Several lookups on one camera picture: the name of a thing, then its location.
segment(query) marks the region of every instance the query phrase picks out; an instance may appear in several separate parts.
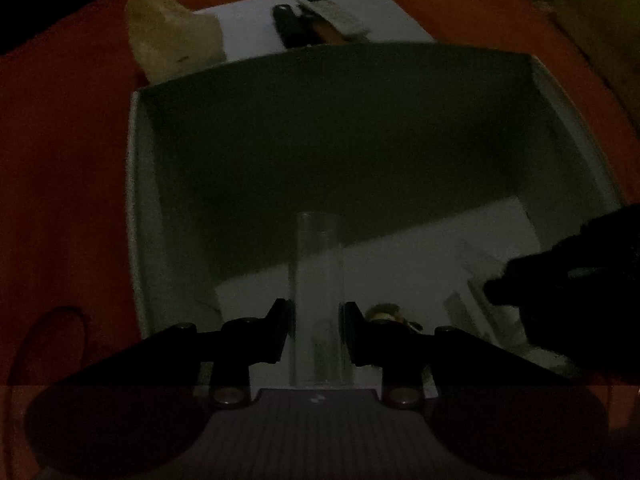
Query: small object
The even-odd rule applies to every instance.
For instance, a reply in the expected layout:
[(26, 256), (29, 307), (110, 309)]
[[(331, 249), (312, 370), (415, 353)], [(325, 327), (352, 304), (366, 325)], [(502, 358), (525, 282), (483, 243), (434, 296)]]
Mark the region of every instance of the small object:
[(422, 400), (422, 394), (416, 388), (394, 388), (389, 393), (389, 400), (402, 408), (417, 406)]
[(296, 13), (287, 4), (276, 5), (271, 9), (278, 35), (286, 48), (298, 48), (322, 43), (314, 32), (298, 20)]
[(240, 388), (225, 386), (215, 390), (211, 397), (216, 403), (231, 407), (240, 404), (246, 398), (246, 395)]
[(324, 402), (326, 397), (323, 394), (315, 394), (309, 400), (314, 404), (319, 404), (320, 402)]
[(300, 22), (305, 27), (312, 30), (322, 43), (330, 45), (348, 44), (349, 41), (345, 40), (335, 27), (324, 18), (321, 18), (317, 14), (310, 12), (303, 12), (300, 16)]
[(347, 40), (357, 39), (370, 32), (354, 14), (331, 0), (298, 0), (303, 10), (308, 10), (327, 20)]
[(375, 319), (386, 319), (389, 321), (397, 321), (409, 327), (411, 330), (417, 333), (422, 333), (423, 327), (416, 321), (409, 321), (404, 318), (400, 307), (395, 303), (379, 303), (372, 306), (365, 314), (367, 321)]

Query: table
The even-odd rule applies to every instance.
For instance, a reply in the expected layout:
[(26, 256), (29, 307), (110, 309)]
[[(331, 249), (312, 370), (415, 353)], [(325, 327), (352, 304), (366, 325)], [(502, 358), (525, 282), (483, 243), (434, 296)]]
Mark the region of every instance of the table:
[[(98, 0), (0, 59), (0, 377), (32, 385), (0, 386), (0, 479), (37, 471), (20, 428), (41, 389), (33, 385), (140, 338), (124, 160), (129, 98), (143, 79), (127, 43), (126, 1)], [(199, 9), (235, 0), (178, 1)], [(590, 124), (625, 199), (640, 202), (635, 131), (530, 0), (395, 1), (438, 41), (538, 56)], [(52, 311), (64, 305), (82, 310)]]

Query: remote control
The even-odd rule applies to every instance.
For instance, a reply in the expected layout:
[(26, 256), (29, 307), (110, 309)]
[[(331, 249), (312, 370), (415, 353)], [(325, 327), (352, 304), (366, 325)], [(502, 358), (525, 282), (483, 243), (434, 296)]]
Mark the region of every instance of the remote control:
[(355, 39), (370, 32), (369, 27), (356, 16), (331, 0), (298, 0), (303, 10), (321, 16), (342, 34), (344, 38)]
[(298, 19), (291, 6), (276, 5), (271, 9), (271, 15), (285, 48), (298, 48), (322, 43), (318, 35)]

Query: test tube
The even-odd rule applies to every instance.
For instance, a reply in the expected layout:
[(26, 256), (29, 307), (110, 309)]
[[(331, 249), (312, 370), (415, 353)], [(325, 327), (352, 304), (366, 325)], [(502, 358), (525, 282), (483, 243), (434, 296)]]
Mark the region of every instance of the test tube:
[(348, 384), (351, 363), (340, 340), (338, 320), (344, 295), (340, 217), (303, 212), (298, 214), (297, 225), (290, 380), (293, 386)]

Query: black clamp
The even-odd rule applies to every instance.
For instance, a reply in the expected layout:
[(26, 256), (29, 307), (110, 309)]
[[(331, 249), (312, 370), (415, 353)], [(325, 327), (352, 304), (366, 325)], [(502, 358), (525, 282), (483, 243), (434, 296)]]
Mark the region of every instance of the black clamp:
[(242, 408), (251, 401), (249, 366), (280, 360), (293, 315), (293, 303), (278, 298), (264, 318), (234, 319), (219, 332), (198, 334), (199, 360), (213, 361), (209, 399), (216, 408)]
[(422, 371), (430, 362), (433, 336), (396, 321), (367, 321), (353, 302), (341, 306), (340, 319), (351, 362), (382, 368), (382, 401), (401, 409), (422, 406)]

